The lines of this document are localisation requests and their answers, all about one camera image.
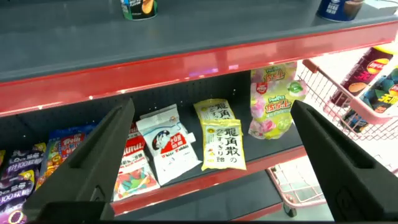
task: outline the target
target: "shelf edge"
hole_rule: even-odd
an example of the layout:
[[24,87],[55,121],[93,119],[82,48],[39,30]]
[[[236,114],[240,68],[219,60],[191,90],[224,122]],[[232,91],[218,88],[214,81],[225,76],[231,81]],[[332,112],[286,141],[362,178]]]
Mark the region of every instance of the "shelf edge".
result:
[[3,82],[0,117],[385,44],[397,30],[390,21]]
[[282,203],[277,203],[275,205],[271,205],[270,207],[263,208],[261,210],[255,211],[253,213],[241,216],[239,218],[235,218],[231,221],[253,221],[255,219],[258,219],[260,217],[263,217],[264,215],[272,214],[275,212],[278,212],[279,210],[282,209]]

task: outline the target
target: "gray shelf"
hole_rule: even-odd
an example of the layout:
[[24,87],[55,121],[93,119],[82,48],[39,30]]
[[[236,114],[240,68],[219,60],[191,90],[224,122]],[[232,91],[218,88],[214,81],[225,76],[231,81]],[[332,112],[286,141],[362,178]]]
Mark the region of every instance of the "gray shelf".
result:
[[320,0],[158,0],[133,22],[120,0],[0,1],[0,82],[397,20],[364,5],[354,21],[315,15]]
[[281,203],[265,171],[142,208],[115,220],[232,220]]

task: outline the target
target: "snack bag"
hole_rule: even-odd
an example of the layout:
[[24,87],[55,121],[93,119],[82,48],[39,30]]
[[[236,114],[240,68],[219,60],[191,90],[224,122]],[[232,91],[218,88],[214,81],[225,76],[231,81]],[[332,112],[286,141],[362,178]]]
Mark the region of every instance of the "snack bag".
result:
[[[162,108],[162,109],[160,109],[160,110],[152,111],[152,112],[150,112],[150,113],[141,115],[141,116],[139,117],[139,119],[148,118],[148,117],[151,117],[151,116],[154,116],[154,115],[163,113],[163,112],[165,112],[165,111],[168,111],[168,110],[171,110],[171,109],[174,109],[174,108],[177,109],[177,104],[173,104],[173,105],[170,105],[170,106],[166,106],[165,108]],[[188,139],[189,139],[188,141],[189,141],[190,143],[195,142],[196,139],[195,139],[195,136],[193,135],[193,133],[188,133],[188,130],[185,128],[185,126],[184,126],[183,124],[181,124],[181,127],[182,127],[182,129],[184,129],[185,133],[188,135],[188,136],[187,136]]]
[[0,166],[2,164],[2,161],[4,160],[4,156],[6,155],[5,150],[0,150]]
[[0,181],[0,223],[25,223],[22,206],[34,187],[34,171]]
[[50,133],[36,189],[67,159],[94,128],[95,124],[87,124],[79,127],[55,130]]
[[200,122],[204,120],[235,119],[227,100],[209,99],[193,104]]
[[176,108],[137,122],[154,157],[157,180],[164,185],[201,161],[187,140]]
[[44,152],[45,143],[35,144],[31,150],[15,150],[8,160],[1,180],[16,177],[19,173],[27,170],[33,170],[35,179],[37,179]]
[[292,125],[290,114],[294,100],[308,93],[304,81],[281,80],[251,84],[249,134],[258,139],[278,139]]
[[135,123],[130,133],[114,186],[114,201],[160,187],[144,154],[145,140],[139,134]]
[[242,127],[238,119],[203,121],[202,170],[246,170],[243,153]]
[[293,80],[297,69],[297,62],[271,65],[251,70],[251,82],[262,83],[279,80]]

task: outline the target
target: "metal wire basket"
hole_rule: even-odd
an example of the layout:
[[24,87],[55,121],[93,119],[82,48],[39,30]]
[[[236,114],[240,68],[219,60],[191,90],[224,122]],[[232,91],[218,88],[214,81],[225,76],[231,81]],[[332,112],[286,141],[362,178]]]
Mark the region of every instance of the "metal wire basket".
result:
[[[349,91],[345,90],[311,60],[306,59],[302,63],[305,68],[297,76],[299,79],[304,80],[309,88],[305,102],[323,113],[347,136],[354,140],[395,139],[398,137],[398,119],[396,115],[376,113],[358,97],[354,97]],[[330,101],[331,96],[337,92],[341,92],[340,97],[345,96],[346,99],[343,104],[349,104],[348,107],[336,106]],[[353,125],[352,121],[361,118],[366,120],[368,125],[358,131],[357,126],[360,122],[356,122]]]

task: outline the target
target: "metal pegboard back panel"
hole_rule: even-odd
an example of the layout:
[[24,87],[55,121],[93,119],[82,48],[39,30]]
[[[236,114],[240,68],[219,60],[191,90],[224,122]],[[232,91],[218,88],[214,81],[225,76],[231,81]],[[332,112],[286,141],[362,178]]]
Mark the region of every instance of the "metal pegboard back panel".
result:
[[235,100],[247,95],[249,89],[250,72],[245,71],[0,118],[0,149],[30,148],[35,143],[47,142],[49,133],[55,129],[98,123],[130,97],[136,106],[134,120],[138,120],[142,114],[174,103],[193,109],[192,104],[209,98]]
[[18,115],[0,119],[0,150],[11,150],[33,146],[37,143],[34,131]]
[[136,116],[149,113],[163,107],[177,104],[178,107],[192,106],[201,100],[225,98],[232,100],[239,93],[248,93],[250,73],[239,72],[213,78],[204,78],[192,82],[163,86],[133,93]]

